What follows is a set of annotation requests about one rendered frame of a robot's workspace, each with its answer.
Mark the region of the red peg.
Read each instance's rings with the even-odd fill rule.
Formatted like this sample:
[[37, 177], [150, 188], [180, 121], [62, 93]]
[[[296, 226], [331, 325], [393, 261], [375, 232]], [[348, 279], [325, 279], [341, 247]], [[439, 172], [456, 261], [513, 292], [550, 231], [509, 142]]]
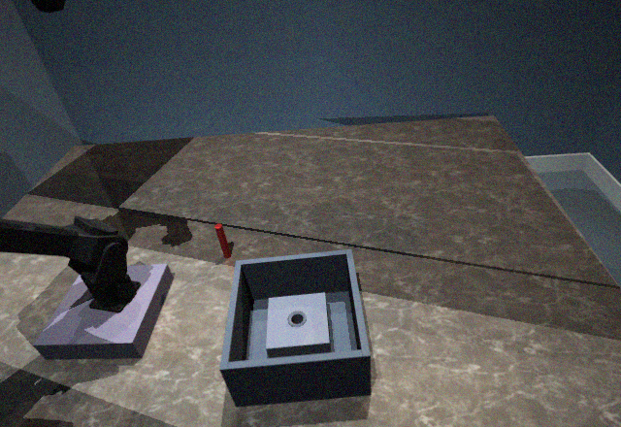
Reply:
[[224, 234], [224, 230], [223, 230], [222, 224], [218, 223], [218, 224], [215, 225], [214, 228], [215, 228], [217, 237], [219, 239], [219, 242], [220, 242], [220, 245], [221, 245], [221, 249], [222, 249], [224, 258], [230, 258], [231, 257], [231, 252], [230, 252], [229, 246], [227, 244], [227, 240], [226, 240], [226, 237], [225, 237], [225, 234]]

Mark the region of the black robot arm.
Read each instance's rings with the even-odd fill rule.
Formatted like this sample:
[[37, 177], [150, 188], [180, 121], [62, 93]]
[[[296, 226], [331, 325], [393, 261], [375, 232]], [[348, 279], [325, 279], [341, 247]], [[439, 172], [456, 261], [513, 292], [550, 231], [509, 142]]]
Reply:
[[69, 257], [94, 297], [90, 308], [121, 312], [141, 283], [126, 274], [128, 243], [117, 233], [97, 218], [61, 227], [0, 219], [0, 251]]

